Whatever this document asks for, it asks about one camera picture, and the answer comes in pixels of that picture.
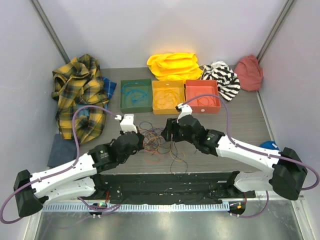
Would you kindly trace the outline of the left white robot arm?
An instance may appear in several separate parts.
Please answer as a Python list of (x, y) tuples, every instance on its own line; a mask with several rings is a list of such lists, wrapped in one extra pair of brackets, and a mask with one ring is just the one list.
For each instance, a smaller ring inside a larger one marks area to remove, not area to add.
[(102, 199), (107, 188), (99, 180), (100, 173), (124, 164), (143, 150), (143, 142), (140, 132), (126, 132), (110, 143), (97, 145), (78, 160), (41, 172), (20, 171), (13, 186), (18, 216), (31, 216), (45, 205), (66, 198)]

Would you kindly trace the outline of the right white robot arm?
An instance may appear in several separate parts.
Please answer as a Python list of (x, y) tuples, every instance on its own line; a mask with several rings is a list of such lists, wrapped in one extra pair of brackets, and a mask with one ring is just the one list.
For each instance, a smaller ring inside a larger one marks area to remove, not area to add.
[(257, 172), (237, 172), (226, 184), (226, 193), (233, 198), (248, 191), (273, 191), (295, 201), (308, 173), (291, 148), (272, 150), (244, 143), (221, 131), (204, 128), (191, 115), (168, 118), (161, 136), (167, 142), (185, 141), (203, 154), (233, 159), (256, 168)]

